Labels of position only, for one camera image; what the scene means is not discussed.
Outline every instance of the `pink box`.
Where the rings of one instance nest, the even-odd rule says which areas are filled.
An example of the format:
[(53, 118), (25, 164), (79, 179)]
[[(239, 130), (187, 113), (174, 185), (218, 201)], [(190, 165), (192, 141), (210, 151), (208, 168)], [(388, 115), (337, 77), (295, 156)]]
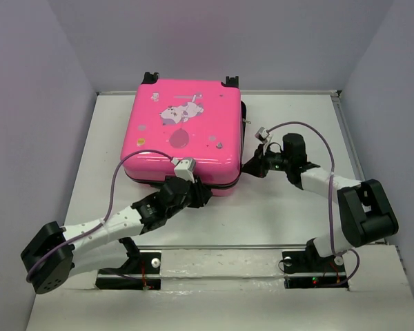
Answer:
[[(220, 81), (158, 79), (146, 73), (135, 97), (121, 158), (154, 149), (196, 161), (195, 175), (214, 195), (228, 195), (241, 174), (246, 109), (238, 78)], [(159, 154), (141, 153), (124, 163), (138, 183), (159, 185), (174, 165)]]

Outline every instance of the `red wire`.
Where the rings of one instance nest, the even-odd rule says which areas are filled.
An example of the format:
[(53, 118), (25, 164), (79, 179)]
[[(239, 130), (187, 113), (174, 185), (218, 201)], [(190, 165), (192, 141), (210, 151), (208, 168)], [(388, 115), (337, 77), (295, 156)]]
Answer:
[(334, 271), (336, 271), (336, 277), (337, 277), (336, 283), (339, 283), (340, 282), (339, 270), (337, 270), (337, 268), (331, 262), (330, 262), (330, 266), (332, 267), (332, 269), (334, 269)]
[(141, 278), (143, 280), (143, 287), (147, 287), (146, 283), (146, 267), (144, 266), (144, 261), (141, 262)]

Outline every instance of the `white table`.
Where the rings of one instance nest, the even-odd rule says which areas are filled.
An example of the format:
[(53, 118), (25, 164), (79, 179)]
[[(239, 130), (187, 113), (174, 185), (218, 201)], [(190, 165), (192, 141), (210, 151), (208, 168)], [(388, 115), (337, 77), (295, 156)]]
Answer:
[[(98, 97), (66, 224), (105, 214), (133, 99)], [(253, 135), (260, 126), (305, 121), (328, 139), (336, 172), (354, 176), (329, 95), (249, 94), (242, 99), (253, 122), (247, 127), (244, 160), (258, 144)], [(313, 132), (291, 127), (277, 132), (275, 139), (281, 141), (287, 132), (304, 135), (310, 160), (329, 168), (328, 155)], [(115, 210), (150, 192), (121, 173)], [(136, 238), (139, 245), (165, 248), (161, 291), (96, 290), (96, 272), (81, 274), (36, 297), (28, 331), (414, 331), (414, 300), (393, 246), (358, 250), (362, 263), (350, 291), (284, 288), (277, 269), (282, 250), (327, 231), (325, 199), (294, 188), (281, 173), (265, 180), (243, 174), (233, 196), (213, 198), (201, 210), (184, 210), (165, 227)], [(170, 249), (181, 246), (185, 249)], [(224, 246), (259, 249), (218, 250)], [(344, 260), (350, 273), (355, 259), (347, 254)]]

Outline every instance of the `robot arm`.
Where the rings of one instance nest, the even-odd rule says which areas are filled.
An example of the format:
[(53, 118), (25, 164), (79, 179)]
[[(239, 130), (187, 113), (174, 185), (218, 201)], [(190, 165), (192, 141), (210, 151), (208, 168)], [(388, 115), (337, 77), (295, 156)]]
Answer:
[(333, 175), (330, 197), (331, 172), (307, 160), (304, 138), (300, 134), (286, 134), (281, 152), (270, 149), (271, 139), (264, 128), (256, 137), (263, 143), (243, 166), (242, 172), (260, 178), (264, 178), (269, 170), (285, 172), (288, 181), (299, 189), (314, 192), (339, 205), (341, 227), (308, 241), (306, 256), (300, 263), (325, 263), (335, 254), (397, 233), (397, 219), (379, 181), (361, 182)]
[[(138, 263), (139, 250), (130, 237), (160, 228), (184, 208), (200, 208), (211, 198), (211, 191), (193, 176), (194, 166), (193, 159), (180, 161), (176, 177), (166, 179), (160, 191), (120, 210), (106, 222), (97, 219), (62, 228), (57, 222), (45, 224), (21, 253), (27, 280), (35, 292), (50, 292), (82, 272)], [(118, 254), (123, 247), (127, 262)]]

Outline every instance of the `white wall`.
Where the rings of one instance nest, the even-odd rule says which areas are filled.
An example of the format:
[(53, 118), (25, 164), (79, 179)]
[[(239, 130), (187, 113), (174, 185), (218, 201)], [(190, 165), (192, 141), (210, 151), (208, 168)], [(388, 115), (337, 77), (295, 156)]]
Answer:
[(49, 0), (92, 85), (144, 71), (243, 89), (342, 89), (392, 0)]
[(379, 179), (400, 222), (414, 294), (414, 0), (396, 0), (351, 75), (342, 102), (368, 177)]
[(25, 330), (20, 252), (63, 221), (95, 94), (45, 0), (0, 0), (0, 331)]

